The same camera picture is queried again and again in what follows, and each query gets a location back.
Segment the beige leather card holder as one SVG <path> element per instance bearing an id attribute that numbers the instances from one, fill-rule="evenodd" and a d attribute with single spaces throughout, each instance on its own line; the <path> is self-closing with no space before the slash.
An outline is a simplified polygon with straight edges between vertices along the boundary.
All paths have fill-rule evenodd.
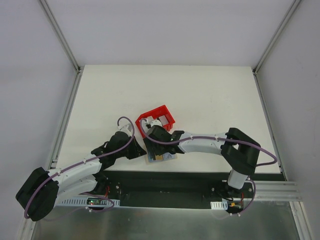
<path id="1" fill-rule="evenodd" d="M 146 163 L 147 164 L 160 163 L 160 162 L 174 160 L 177 158 L 178 158 L 177 154 L 171 154 L 171 153 L 165 153 L 163 155 L 156 155 L 154 158 L 150 157 L 150 155 L 148 154 L 146 156 Z"/>

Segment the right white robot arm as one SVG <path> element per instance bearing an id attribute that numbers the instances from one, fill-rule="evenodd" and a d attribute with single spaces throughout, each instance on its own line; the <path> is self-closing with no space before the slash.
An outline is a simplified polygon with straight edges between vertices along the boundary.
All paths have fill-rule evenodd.
<path id="1" fill-rule="evenodd" d="M 172 133 L 159 125 L 152 126 L 144 135 L 147 152 L 152 156 L 166 153 L 206 153 L 222 156 L 231 166 L 225 192 L 237 197 L 247 178 L 255 173 L 261 145 L 235 127 L 226 133 L 193 134 L 183 130 Z"/>

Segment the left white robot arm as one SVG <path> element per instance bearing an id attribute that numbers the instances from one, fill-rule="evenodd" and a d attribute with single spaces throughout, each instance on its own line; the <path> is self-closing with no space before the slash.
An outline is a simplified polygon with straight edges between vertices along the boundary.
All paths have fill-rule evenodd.
<path id="1" fill-rule="evenodd" d="M 32 171 L 15 198 L 24 209 L 24 217 L 37 222 L 60 202 L 78 194 L 102 194 L 106 178 L 102 172 L 117 159 L 129 160 L 146 155 L 136 138 L 117 131 L 110 140 L 93 149 L 83 160 L 62 168 Z"/>

